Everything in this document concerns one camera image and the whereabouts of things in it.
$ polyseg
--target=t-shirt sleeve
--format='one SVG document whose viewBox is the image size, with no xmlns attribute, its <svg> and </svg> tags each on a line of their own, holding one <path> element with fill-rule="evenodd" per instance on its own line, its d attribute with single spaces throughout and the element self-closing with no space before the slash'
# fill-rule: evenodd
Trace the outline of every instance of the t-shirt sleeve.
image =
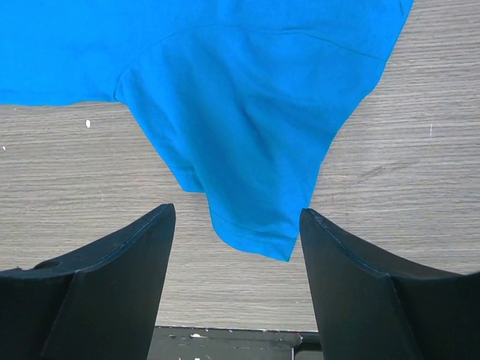
<svg viewBox="0 0 480 360">
<path fill-rule="evenodd" d="M 205 192 L 227 244 L 288 261 L 320 164 L 383 55 L 297 29 L 206 26 L 152 47 L 115 96 L 180 185 Z"/>
</svg>

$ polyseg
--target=shirt seam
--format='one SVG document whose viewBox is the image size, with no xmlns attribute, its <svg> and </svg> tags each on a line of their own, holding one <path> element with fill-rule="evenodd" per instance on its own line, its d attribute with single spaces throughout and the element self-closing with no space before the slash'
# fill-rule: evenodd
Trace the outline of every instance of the shirt seam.
<svg viewBox="0 0 480 360">
<path fill-rule="evenodd" d="M 177 31 L 177 32 L 174 32 L 172 34 L 169 34 L 167 35 L 166 37 L 162 37 L 160 40 L 154 42 L 152 45 L 150 45 L 147 49 L 145 49 L 143 52 L 141 52 L 138 56 L 136 56 L 126 67 L 124 70 L 121 71 L 121 73 L 118 75 L 118 79 L 116 81 L 116 84 L 115 84 L 115 89 L 114 89 L 114 92 L 113 92 L 113 98 L 115 100 L 118 101 L 117 97 L 116 97 L 116 94 L 117 94 L 117 90 L 119 88 L 119 84 L 120 82 L 122 81 L 122 77 L 124 76 L 124 74 L 139 60 L 141 59 L 146 53 L 148 53 L 151 49 L 155 48 L 156 46 L 158 46 L 159 44 L 161 44 L 162 42 L 170 39 L 170 38 L 174 38 L 175 36 L 178 36 L 178 35 L 182 35 L 182 34 L 185 34 L 185 33 L 188 33 L 188 32 L 194 32 L 196 30 L 200 30 L 200 29 L 208 29 L 208 28 L 229 28 L 229 29 L 236 29 L 236 30 L 240 30 L 240 31 L 243 31 L 243 32 L 247 32 L 247 33 L 257 33 L 257 34 L 261 34 L 261 35 L 304 35 L 304 36 L 307 36 L 309 38 L 314 38 L 314 39 L 317 39 L 319 41 L 323 41 L 323 42 L 326 42 L 326 43 L 330 43 L 330 44 L 333 44 L 335 45 L 336 47 L 340 47 L 341 49 L 344 49 L 344 50 L 347 50 L 347 51 L 350 51 L 352 53 L 355 53 L 355 54 L 359 54 L 361 56 L 366 56 L 368 58 L 371 58 L 371 59 L 375 59 L 375 60 L 380 60 L 381 62 L 386 62 L 386 59 L 385 58 L 381 58 L 377 55 L 374 55 L 374 54 L 370 54 L 370 53 L 367 53 L 367 52 L 362 52 L 360 50 L 357 50 L 357 49 L 352 49 L 348 46 L 344 46 L 340 43 L 337 43 L 333 40 L 330 40 L 326 37 L 320 37 L 319 35 L 317 34 L 314 34 L 313 31 L 305 31 L 304 29 L 288 29 L 288 30 L 274 30 L 274 29 L 268 29 L 268 28 L 243 28 L 241 26 L 236 26 L 236 25 L 226 25 L 226 24 L 211 24 L 211 25 L 199 25 L 199 26 L 194 26 L 194 27 L 191 27 L 191 28 L 186 28 L 186 29 L 183 29 L 183 30 L 180 30 L 180 31 Z"/>
</svg>

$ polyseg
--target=blue fabric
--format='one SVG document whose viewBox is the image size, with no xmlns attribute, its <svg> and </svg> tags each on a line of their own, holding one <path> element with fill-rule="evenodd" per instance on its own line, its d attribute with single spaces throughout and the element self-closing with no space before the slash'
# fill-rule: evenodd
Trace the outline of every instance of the blue fabric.
<svg viewBox="0 0 480 360">
<path fill-rule="evenodd" d="M 126 104 L 227 244 L 288 261 L 412 3 L 0 1 L 0 104 Z"/>
</svg>

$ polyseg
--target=gray wooden surface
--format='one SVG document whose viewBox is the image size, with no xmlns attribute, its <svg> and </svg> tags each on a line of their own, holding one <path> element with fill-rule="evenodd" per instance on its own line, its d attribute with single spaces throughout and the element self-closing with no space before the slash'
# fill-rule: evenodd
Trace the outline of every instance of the gray wooden surface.
<svg viewBox="0 0 480 360">
<path fill-rule="evenodd" d="M 402 257 L 479 270 L 479 104 L 480 4 L 417 0 L 311 206 Z M 125 107 L 0 107 L 0 269 L 33 266 L 168 202 L 178 226 L 157 324 L 315 329 L 301 249 L 280 263 L 220 241 L 205 197 L 180 190 Z"/>
</svg>

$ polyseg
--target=wood grain surface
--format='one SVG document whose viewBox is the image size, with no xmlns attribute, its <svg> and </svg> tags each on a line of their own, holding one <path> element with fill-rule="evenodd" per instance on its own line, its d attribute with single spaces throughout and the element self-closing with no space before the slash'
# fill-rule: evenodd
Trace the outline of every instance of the wood grain surface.
<svg viewBox="0 0 480 360">
<path fill-rule="evenodd" d="M 480 269 L 480 4 L 417 0 L 376 90 L 331 146 L 311 207 L 419 263 Z M 119 104 L 0 107 L 0 269 L 28 268 L 160 203 L 178 212 L 158 325 L 315 330 L 290 263 L 213 232 Z"/>
</svg>

